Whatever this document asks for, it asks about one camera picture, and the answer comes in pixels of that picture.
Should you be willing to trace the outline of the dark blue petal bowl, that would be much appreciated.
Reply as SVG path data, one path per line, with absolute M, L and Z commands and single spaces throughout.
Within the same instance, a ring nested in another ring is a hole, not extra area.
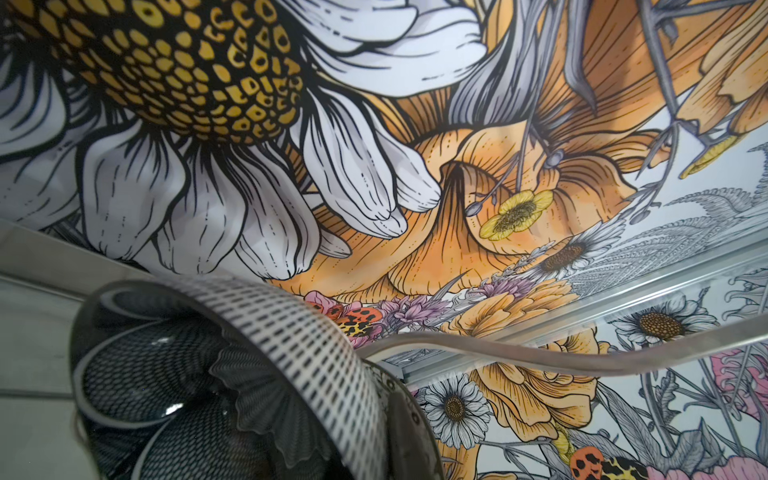
M 444 475 L 408 389 L 267 284 L 108 284 L 75 317 L 70 378 L 103 479 Z

